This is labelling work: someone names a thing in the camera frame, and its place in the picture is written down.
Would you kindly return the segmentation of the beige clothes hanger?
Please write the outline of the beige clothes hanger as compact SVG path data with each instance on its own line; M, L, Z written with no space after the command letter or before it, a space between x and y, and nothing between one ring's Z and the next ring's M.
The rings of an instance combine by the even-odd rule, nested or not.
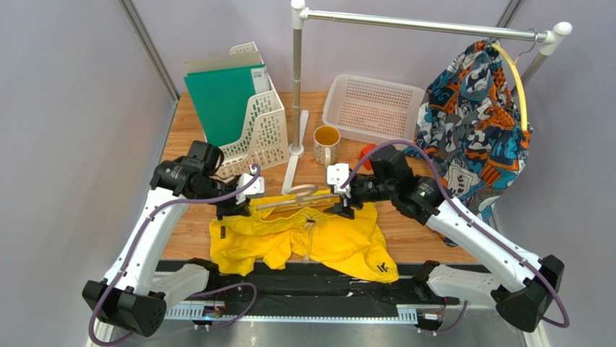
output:
M338 194L333 194L328 190L325 190L324 194L318 194L319 187L315 184L302 184L292 187L286 191L285 197L291 197L290 200L284 200L280 202L271 202L264 205L259 205L256 210L267 210L276 207L288 207L295 204L304 204L308 202L315 202L320 200L328 200L338 198Z

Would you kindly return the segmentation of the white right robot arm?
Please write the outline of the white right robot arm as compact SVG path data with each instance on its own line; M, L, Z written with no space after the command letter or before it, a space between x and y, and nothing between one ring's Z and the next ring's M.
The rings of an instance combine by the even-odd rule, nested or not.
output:
M382 143L354 168L327 164L325 181L339 201L327 210L348 219L367 202L389 201L403 216L449 238L486 267L487 273L426 261L414 280L439 297L491 307L510 325L527 333L540 322L567 328L570 317L558 295L564 263L540 257L513 243L452 197L426 153L432 176L416 175L403 140Z

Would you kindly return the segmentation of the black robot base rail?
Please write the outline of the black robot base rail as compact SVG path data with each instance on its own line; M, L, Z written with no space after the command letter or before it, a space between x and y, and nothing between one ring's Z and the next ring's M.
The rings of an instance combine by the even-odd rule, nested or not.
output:
M413 281L418 264L399 266L401 276L391 284L359 280L324 265L292 262L284 270L271 270L258 262L246 276L221 275L216 288L228 288L204 299L183 301L168 310L170 320L223 322L241 312L243 321L340 322L414 324L436 314L455 319L461 301L441 299ZM230 285L252 283L229 288Z

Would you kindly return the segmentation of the yellow shorts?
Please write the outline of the yellow shorts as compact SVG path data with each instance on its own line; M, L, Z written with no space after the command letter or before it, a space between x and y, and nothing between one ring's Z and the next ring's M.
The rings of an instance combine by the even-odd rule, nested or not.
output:
M375 204L364 204L354 212L354 219L348 219L325 212L331 199L274 206L289 200L289 196L255 199L249 204L248 217L210 222L210 259L222 273L247 275L258 260L272 270L282 270L295 254L360 280L392 283L399 279L377 224Z

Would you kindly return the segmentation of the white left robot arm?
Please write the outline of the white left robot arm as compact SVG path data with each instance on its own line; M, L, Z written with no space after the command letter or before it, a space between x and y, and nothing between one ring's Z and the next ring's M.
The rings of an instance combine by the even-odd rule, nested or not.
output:
M162 252L189 205L214 205L222 215L248 216L248 190L263 192L265 183L257 163L250 165L249 173L228 182L214 179L223 160L220 148L195 140L187 155L155 168L141 224L103 278L89 280L82 290L93 311L88 325L92 342L115 346L134 334L150 337L171 307L223 290L219 267L200 258L154 279Z

